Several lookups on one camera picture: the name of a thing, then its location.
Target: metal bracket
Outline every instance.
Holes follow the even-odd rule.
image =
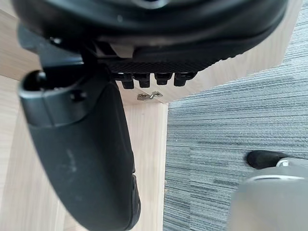
[[[152,99],[154,99],[154,97],[162,97],[162,96],[163,96],[163,94],[161,94],[160,92],[154,91],[154,92],[152,92],[151,95],[146,94],[146,93],[138,94],[137,100],[146,101],[146,100],[152,100]]]

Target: striped carpet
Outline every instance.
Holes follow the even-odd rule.
[[[283,64],[170,103],[164,231],[221,231],[249,150],[308,158],[308,0]]]

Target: black shoe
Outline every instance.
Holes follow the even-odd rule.
[[[266,167],[275,167],[282,158],[286,157],[288,155],[284,153],[255,150],[249,152],[245,159],[251,167],[263,169]]]

